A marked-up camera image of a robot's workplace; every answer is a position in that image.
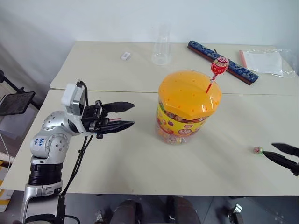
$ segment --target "small lollipop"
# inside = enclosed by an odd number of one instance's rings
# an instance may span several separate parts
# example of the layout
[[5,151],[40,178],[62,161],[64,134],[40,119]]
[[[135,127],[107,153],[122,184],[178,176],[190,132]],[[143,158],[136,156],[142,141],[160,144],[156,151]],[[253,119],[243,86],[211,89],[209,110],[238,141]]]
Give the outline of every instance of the small lollipop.
[[206,93],[209,92],[216,76],[225,72],[228,69],[229,61],[225,57],[218,57],[212,62],[211,70],[214,73],[213,78],[211,78],[211,83],[209,84]]

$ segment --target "table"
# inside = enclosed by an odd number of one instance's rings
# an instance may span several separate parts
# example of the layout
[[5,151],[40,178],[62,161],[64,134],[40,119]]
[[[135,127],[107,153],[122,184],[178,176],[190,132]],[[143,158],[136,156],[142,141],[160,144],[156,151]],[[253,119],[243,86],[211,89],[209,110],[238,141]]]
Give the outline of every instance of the table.
[[[61,109],[63,91],[50,90],[2,188],[24,190],[29,142],[45,117]],[[202,196],[299,195],[298,177],[253,147],[280,153],[272,142],[298,146],[298,97],[223,94],[218,110],[193,140],[167,145],[155,134],[156,93],[89,92],[89,102],[128,101],[131,110],[111,118],[134,120],[120,133],[93,139],[70,193]],[[63,168],[69,179],[83,136],[73,137]]]
[[[239,50],[274,49],[273,46],[232,44],[204,44],[210,49],[242,64]],[[209,76],[211,63],[187,48],[187,43],[171,44],[172,61],[167,66],[151,62],[153,43],[85,42],[76,41],[50,88],[65,89],[69,82],[83,80],[91,91],[157,92],[163,78],[178,70],[197,70]],[[131,53],[128,61],[120,59]],[[298,77],[286,79],[270,74],[259,74],[248,86],[229,73],[217,77],[223,93],[297,95]]]

